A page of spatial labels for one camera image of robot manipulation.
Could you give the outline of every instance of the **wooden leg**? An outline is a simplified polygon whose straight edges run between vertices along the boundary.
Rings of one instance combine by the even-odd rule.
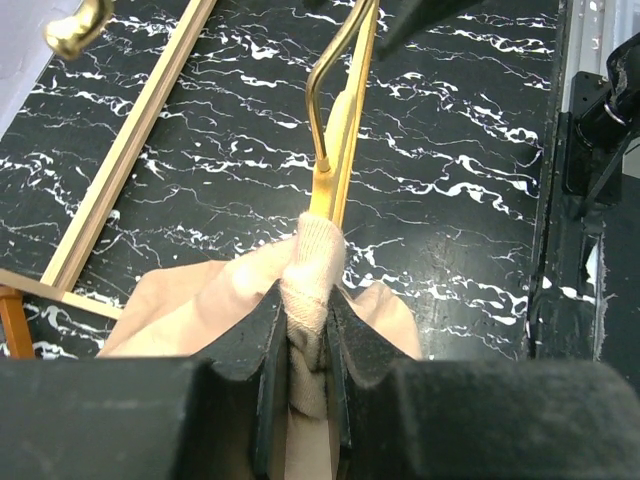
[[[12,358],[35,358],[27,318],[22,308],[22,294],[0,285],[0,317]]]

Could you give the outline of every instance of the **gold metal knob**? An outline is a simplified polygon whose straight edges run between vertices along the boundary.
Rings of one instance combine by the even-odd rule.
[[[113,0],[84,0],[70,17],[47,24],[45,40],[55,53],[73,60],[100,35],[111,15]]]

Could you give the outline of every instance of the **beige fabric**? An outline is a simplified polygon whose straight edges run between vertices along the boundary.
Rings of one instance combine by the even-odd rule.
[[[305,213],[296,236],[230,262],[209,261],[145,275],[98,356],[190,355],[253,310],[281,279],[290,341],[286,478],[334,477],[329,457],[321,334],[327,301],[339,284],[345,246],[330,221]],[[413,315],[393,292],[374,283],[355,300],[355,313],[412,358],[420,358]]]

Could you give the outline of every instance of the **marble surface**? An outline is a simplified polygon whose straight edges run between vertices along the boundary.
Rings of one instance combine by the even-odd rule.
[[[0,142],[0,266],[42,274],[186,3],[118,0],[104,39],[45,70]],[[218,2],[78,293],[122,306],[149,270],[293,232],[313,165],[305,81],[350,5],[329,3],[312,14],[293,0]],[[380,32],[395,8],[383,2]],[[557,21],[557,0],[493,1],[372,66],[344,282],[382,279],[401,295],[427,358],[527,355]],[[325,107],[348,64],[326,82]],[[48,357],[92,355],[111,328],[39,299],[28,309]]]

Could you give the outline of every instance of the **folded cloth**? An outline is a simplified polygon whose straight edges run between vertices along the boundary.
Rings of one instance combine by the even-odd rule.
[[[138,283],[98,356],[193,354],[246,317],[281,279],[291,347],[285,477],[331,479],[322,332],[344,258],[340,229],[304,213],[290,239],[229,262],[154,270]],[[389,287],[374,283],[356,299],[341,292],[359,318],[410,357],[421,358],[413,315]]]

